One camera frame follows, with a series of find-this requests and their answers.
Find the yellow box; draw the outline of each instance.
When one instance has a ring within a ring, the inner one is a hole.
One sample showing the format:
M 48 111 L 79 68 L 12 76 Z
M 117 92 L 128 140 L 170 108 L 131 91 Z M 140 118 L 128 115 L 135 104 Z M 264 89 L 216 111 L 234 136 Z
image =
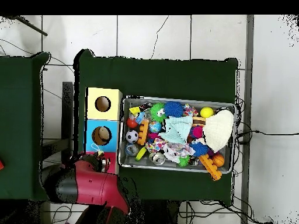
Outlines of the yellow box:
M 87 119 L 119 120 L 121 91 L 89 87 L 87 92 Z

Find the colorful toy pile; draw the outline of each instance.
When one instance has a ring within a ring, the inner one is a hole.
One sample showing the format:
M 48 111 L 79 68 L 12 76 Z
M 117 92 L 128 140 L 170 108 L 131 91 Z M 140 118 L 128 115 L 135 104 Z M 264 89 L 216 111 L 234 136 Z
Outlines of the colorful toy pile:
M 219 150 L 228 143 L 234 122 L 228 109 L 196 109 L 168 101 L 129 110 L 127 156 L 139 161 L 148 152 L 157 166 L 166 160 L 180 167 L 204 166 L 213 180 L 221 178 L 218 168 L 224 165 L 224 157 Z

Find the soccer ball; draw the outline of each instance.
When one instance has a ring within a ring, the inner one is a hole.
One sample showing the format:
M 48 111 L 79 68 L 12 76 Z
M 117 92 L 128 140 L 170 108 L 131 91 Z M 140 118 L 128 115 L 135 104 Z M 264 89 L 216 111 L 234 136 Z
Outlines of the soccer ball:
M 138 133 L 135 130 L 126 133 L 126 140 L 130 143 L 135 143 L 138 140 Z

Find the green tablecloth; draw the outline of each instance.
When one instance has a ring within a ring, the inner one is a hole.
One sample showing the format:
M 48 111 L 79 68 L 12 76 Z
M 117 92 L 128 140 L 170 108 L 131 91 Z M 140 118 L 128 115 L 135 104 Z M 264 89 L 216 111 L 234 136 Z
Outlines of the green tablecloth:
M 46 200 L 39 183 L 41 69 L 48 53 L 0 57 L 1 199 Z
M 83 150 L 85 88 L 119 89 L 123 95 L 233 103 L 238 61 L 98 58 L 81 50 L 75 60 L 79 82 L 79 150 Z M 212 181 L 208 173 L 120 167 L 121 179 L 133 178 L 144 200 L 222 200 L 231 203 L 232 174 Z M 133 183 L 125 186 L 135 192 Z

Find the white knitted cloth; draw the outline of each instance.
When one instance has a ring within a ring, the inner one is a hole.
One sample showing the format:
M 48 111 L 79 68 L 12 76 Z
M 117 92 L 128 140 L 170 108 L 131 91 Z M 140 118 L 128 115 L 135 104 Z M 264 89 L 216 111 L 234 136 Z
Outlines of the white knitted cloth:
M 216 115 L 206 118 L 203 134 L 206 144 L 214 153 L 227 144 L 231 136 L 233 123 L 234 115 L 228 110 L 221 110 Z

